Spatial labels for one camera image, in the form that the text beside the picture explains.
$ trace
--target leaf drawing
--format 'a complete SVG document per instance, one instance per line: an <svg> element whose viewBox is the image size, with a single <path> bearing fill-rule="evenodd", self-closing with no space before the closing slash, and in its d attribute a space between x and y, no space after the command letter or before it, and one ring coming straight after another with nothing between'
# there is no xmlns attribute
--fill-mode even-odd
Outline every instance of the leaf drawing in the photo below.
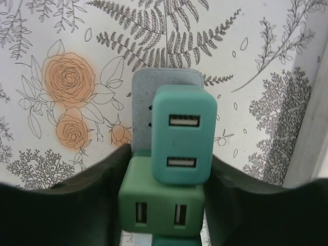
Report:
<svg viewBox="0 0 328 246"><path fill-rule="evenodd" d="M118 88L122 81L122 75L124 70L124 57L118 56L110 60L105 67L103 68L100 74L100 82L109 88L113 88L114 85L115 89Z"/></svg>
<svg viewBox="0 0 328 246"><path fill-rule="evenodd" d="M233 154L233 157L234 157L234 158L236 158L236 157L237 157L237 155L238 155L238 149L235 149L235 150L234 150L234 154Z"/></svg>
<svg viewBox="0 0 328 246"><path fill-rule="evenodd" d="M207 0L199 0L199 3L207 10L209 11L209 3ZM179 31L179 21L180 19L183 24L185 25L188 32L190 32L191 24L189 20L189 15L186 13L185 9L188 10L188 12L192 15L192 17L196 20L196 22L199 21L199 13L197 11L197 8L191 0L166 0L165 1L165 12L166 16L169 17L172 21L172 24L175 28L175 31Z"/></svg>
<svg viewBox="0 0 328 246"><path fill-rule="evenodd" d="M247 49L247 46L248 46L248 37L246 37L246 38L241 42L240 50L241 50L241 51L245 51L245 50Z"/></svg>
<svg viewBox="0 0 328 246"><path fill-rule="evenodd" d="M63 41L59 39L50 47L47 56L52 57L54 55L63 55L64 53L65 53L65 48L64 48Z"/></svg>
<svg viewBox="0 0 328 246"><path fill-rule="evenodd" d="M42 81L41 67L33 55L31 56L31 72L32 77L34 77L38 81Z"/></svg>
<svg viewBox="0 0 328 246"><path fill-rule="evenodd" d="M75 174L75 167L62 161L62 156L47 150L19 152L19 159L7 165L7 170L19 177L26 190L49 189Z"/></svg>
<svg viewBox="0 0 328 246"><path fill-rule="evenodd" d="M120 3L94 0L87 2L112 19L118 22L129 35L117 32L101 32L96 39L101 45L106 45L118 54L122 54L127 61L126 65L132 67L132 72L139 68L190 68L198 65L203 55L213 56L213 50L218 49L218 42L234 23L241 10L238 9L233 16L214 29L192 32L190 18L200 19L199 7L209 11L207 0L138 0L141 9L132 9ZM175 28L168 32L167 21L170 19ZM187 32L180 32L181 24ZM233 75L210 76L203 74L206 86L213 86L233 78Z"/></svg>
<svg viewBox="0 0 328 246"><path fill-rule="evenodd" d="M96 84L94 89L95 97L92 99L96 104L107 104L115 96L115 92L102 84Z"/></svg>
<svg viewBox="0 0 328 246"><path fill-rule="evenodd" d="M153 7L158 7L163 0L138 0L138 7L141 8L143 5L145 6L146 9L148 9L151 5Z"/></svg>
<svg viewBox="0 0 328 246"><path fill-rule="evenodd" d="M11 11L14 0L0 0L0 5L4 4L7 7L8 12Z"/></svg>
<svg viewBox="0 0 328 246"><path fill-rule="evenodd" d="M31 106L32 106L32 103L31 101L29 101L28 99L26 98L23 98L21 100L19 100L18 104L21 106L22 109L24 110L28 110Z"/></svg>
<svg viewBox="0 0 328 246"><path fill-rule="evenodd" d="M76 153L74 156L73 165L79 165L81 167L81 171L83 171L86 168L86 165L83 163L83 156L87 156L84 148L88 147L91 141L92 141L91 139L86 141L83 144L82 148L79 150L79 152Z"/></svg>
<svg viewBox="0 0 328 246"><path fill-rule="evenodd" d="M89 103L83 106L82 108L79 109L81 111L81 114L94 122L97 123L104 123L103 115L99 111L99 109L94 106L93 104Z"/></svg>
<svg viewBox="0 0 328 246"><path fill-rule="evenodd" d="M57 126L57 121L55 119L55 117L52 115L52 113L47 110L47 118L48 118L48 121L53 125L53 126Z"/></svg>
<svg viewBox="0 0 328 246"><path fill-rule="evenodd" d="M57 33L62 30L66 31L67 28L74 32L79 29L78 23L85 23L82 18L77 17L78 13L86 13L86 10L78 5L79 2L79 0L58 0L55 3L54 0L32 0L26 3L26 6L31 14L40 13L39 20L42 23L45 19L59 18L54 25Z"/></svg>
<svg viewBox="0 0 328 246"><path fill-rule="evenodd" d="M31 82L28 81L23 75L22 75L22 84L26 95L28 95L30 98L34 98L36 96L36 90L34 86L31 84Z"/></svg>
<svg viewBox="0 0 328 246"><path fill-rule="evenodd" d="M120 103L118 100L112 99L111 102L112 102L113 107L116 108L118 111L121 111L122 109L124 109L123 104Z"/></svg>
<svg viewBox="0 0 328 246"><path fill-rule="evenodd" d="M262 46L263 53L259 54L259 59L255 60L257 73L232 92L241 90L256 79L273 60L278 58L282 64L293 60L293 57L289 55L290 52L296 51L299 55L302 54L302 51L314 39L315 32L306 27L304 20L308 18L310 13L318 11L324 13L326 6L328 6L327 0L291 0L291 4L292 6L288 9L286 24L283 25L284 32L281 36L281 43L276 48L273 46L277 40L277 36L273 32L276 25L271 25L265 17L260 21L264 27L264 30L260 32L264 45ZM296 30L299 30L300 33L292 39Z"/></svg>
<svg viewBox="0 0 328 246"><path fill-rule="evenodd" d="M5 122L5 117L0 117L0 163L8 164L12 157L12 149L4 144L6 141L13 140L12 133L9 132L8 123Z"/></svg>
<svg viewBox="0 0 328 246"><path fill-rule="evenodd" d="M4 48L7 44L10 44L11 58L16 60L22 58L23 54L27 54L27 51L33 46L26 38L26 35L32 33L32 31L23 25L26 19L22 18L20 10L22 3L23 0L20 0L15 14L9 14L9 11L0 14L6 16L6 20L2 22L3 26L0 29L0 46Z"/></svg>
<svg viewBox="0 0 328 246"><path fill-rule="evenodd" d="M33 135L36 136L38 139L40 139L42 137L42 133L41 133L41 127L39 121L35 118L33 114L30 114L27 117L27 120Z"/></svg>
<svg viewBox="0 0 328 246"><path fill-rule="evenodd" d="M300 67L293 73L272 73L263 85L262 98L252 101L250 113L258 121L257 129L264 130L268 138L257 144L260 153L250 155L250 163L243 170L265 182L282 185L312 88Z"/></svg>
<svg viewBox="0 0 328 246"><path fill-rule="evenodd" d="M10 101L10 97L7 96L6 92L3 90L1 83L0 83L0 99L4 99L5 103Z"/></svg>
<svg viewBox="0 0 328 246"><path fill-rule="evenodd" d="M84 34L84 41L89 42L92 39L92 29L88 28Z"/></svg>

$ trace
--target floral wallpaper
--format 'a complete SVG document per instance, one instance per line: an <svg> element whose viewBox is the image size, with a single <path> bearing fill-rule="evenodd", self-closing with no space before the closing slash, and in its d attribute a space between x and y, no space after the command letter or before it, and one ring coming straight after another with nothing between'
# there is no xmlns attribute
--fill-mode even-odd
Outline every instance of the floral wallpaper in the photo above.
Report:
<svg viewBox="0 0 328 246"><path fill-rule="evenodd" d="M172 67L201 72L217 99L214 154L282 185L326 47L327 6L0 0L0 181L46 189L130 143L133 73Z"/></svg>

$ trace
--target green usb charger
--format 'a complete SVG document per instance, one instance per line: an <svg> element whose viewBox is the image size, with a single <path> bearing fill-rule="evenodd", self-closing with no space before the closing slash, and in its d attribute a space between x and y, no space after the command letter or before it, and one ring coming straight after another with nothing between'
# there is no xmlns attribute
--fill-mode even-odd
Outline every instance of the green usb charger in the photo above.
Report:
<svg viewBox="0 0 328 246"><path fill-rule="evenodd" d="M150 152L134 155L119 190L122 229L161 236L199 235L205 202L203 186L170 186L157 182L152 175L149 155Z"/></svg>

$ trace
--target plant illustration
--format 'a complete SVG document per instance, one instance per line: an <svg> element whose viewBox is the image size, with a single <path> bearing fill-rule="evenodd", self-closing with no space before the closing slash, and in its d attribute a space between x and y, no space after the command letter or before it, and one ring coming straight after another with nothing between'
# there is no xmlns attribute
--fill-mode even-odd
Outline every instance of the plant illustration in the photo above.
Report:
<svg viewBox="0 0 328 246"><path fill-rule="evenodd" d="M306 49L307 45L314 39L315 32L306 27L305 20L311 13L318 11L324 13L328 5L327 0L291 0L291 4L291 8L288 9L286 24L283 25L284 32L281 36L281 43L277 47L273 46L277 41L277 35L274 34L276 25L271 25L265 17L260 21L264 28L260 33L264 40L264 45L262 46L263 53L259 54L259 58L255 60L257 73L232 92L239 91L247 86L277 58L282 64L293 60L293 57L289 55L290 52L296 51L299 55L302 54L302 50ZM297 30L299 30L299 34L295 36L294 33Z"/></svg>
<svg viewBox="0 0 328 246"><path fill-rule="evenodd" d="M293 73L272 73L263 85L262 98L252 101L250 113L258 121L257 129L264 130L268 138L257 144L261 153L250 155L250 163L243 170L255 178L282 185L312 88L300 67Z"/></svg>
<svg viewBox="0 0 328 246"><path fill-rule="evenodd" d="M6 92L3 90L1 83L0 83L0 99L4 99L5 103L10 101L10 97L7 96Z"/></svg>
<svg viewBox="0 0 328 246"><path fill-rule="evenodd" d="M21 7L23 0L20 0L19 6L15 14L10 14L13 1L0 0L0 5L4 3L8 5L8 11L0 12L0 46L2 48L10 46L11 58L19 59L27 50L33 46L26 38L26 35L32 33L23 24L26 19L22 18Z"/></svg>
<svg viewBox="0 0 328 246"><path fill-rule="evenodd" d="M123 127L117 115L117 120L114 124L108 126L110 128L109 133L111 134L111 143L120 147L124 144L131 143L132 135L130 132L131 127Z"/></svg>
<svg viewBox="0 0 328 246"><path fill-rule="evenodd" d="M3 139L7 141L14 140L12 133L9 132L8 123L5 122L5 117L0 117L0 163L9 163L12 157L12 149L10 146L3 143Z"/></svg>
<svg viewBox="0 0 328 246"><path fill-rule="evenodd" d="M222 136L220 137L214 137L214 141L217 142L219 146L225 146L227 144L227 138L232 137L235 135L234 133L232 134L226 134L226 129L224 128Z"/></svg>
<svg viewBox="0 0 328 246"><path fill-rule="evenodd" d="M72 33L78 29L78 23L85 23L83 19L77 17L81 12L86 13L86 10L78 5L79 0L32 0L26 3L31 14L37 12L39 20L44 22L45 19L58 18L54 28L57 33L62 30L69 29Z"/></svg>
<svg viewBox="0 0 328 246"><path fill-rule="evenodd" d="M21 179L26 190L48 189L75 174L75 167L61 158L52 150L42 156L39 150L27 149L19 152L19 160L8 164L7 170Z"/></svg>
<svg viewBox="0 0 328 246"><path fill-rule="evenodd" d="M223 41L241 11L238 9L233 16L213 29L192 32L190 19L199 21L199 7L209 11L207 0L198 0L198 5L191 0L139 0L139 9L101 0L87 4L106 12L124 30L130 31L129 36L104 31L96 38L101 45L116 50L118 54L122 53L127 65L133 66L132 72L140 67L189 68L193 63L198 65L202 55L212 56L212 51L218 49L216 43ZM172 31L168 30L168 20L174 26ZM158 47L158 44L163 44L160 42L163 39L165 45ZM232 74L203 76L206 86L233 78Z"/></svg>
<svg viewBox="0 0 328 246"><path fill-rule="evenodd" d="M61 40L56 41L48 50L47 58L41 67L34 56L31 57L31 73L22 75L22 90L16 90L23 98L19 105L28 111L28 125L34 136L41 139L42 129L39 117L47 117L54 125L59 142L66 148L75 150L73 163L86 167L83 156L91 143L91 132L95 130L97 141L103 142L100 125L110 128L109 137L115 143L126 139L117 136L121 122L111 123L103 116L99 106L111 102L121 111L124 106L115 98L115 89L122 84L124 59L119 56L109 61L100 74L100 81L89 63L75 53L65 52Z"/></svg>

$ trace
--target stacked chargers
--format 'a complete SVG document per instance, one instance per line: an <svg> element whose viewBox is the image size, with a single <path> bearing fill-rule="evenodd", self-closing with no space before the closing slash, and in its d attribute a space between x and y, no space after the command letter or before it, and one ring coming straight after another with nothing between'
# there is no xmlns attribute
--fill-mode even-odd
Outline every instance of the stacked chargers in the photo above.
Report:
<svg viewBox="0 0 328 246"><path fill-rule="evenodd" d="M152 246L201 245L216 114L200 86L157 89L151 150L134 153L118 194L123 230L153 234Z"/></svg>

